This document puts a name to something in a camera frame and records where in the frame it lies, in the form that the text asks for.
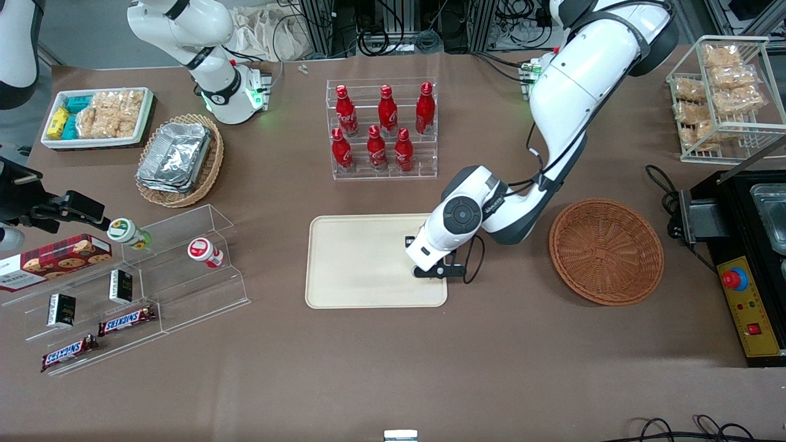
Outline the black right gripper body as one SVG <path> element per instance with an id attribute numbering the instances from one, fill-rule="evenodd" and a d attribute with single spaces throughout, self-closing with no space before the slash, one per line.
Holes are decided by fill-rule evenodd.
<path id="1" fill-rule="evenodd" d="M 1 162 L 1 221 L 17 226 L 34 207 L 47 202 L 47 191 L 41 182 L 43 174 L 6 158 L 1 158 Z"/>

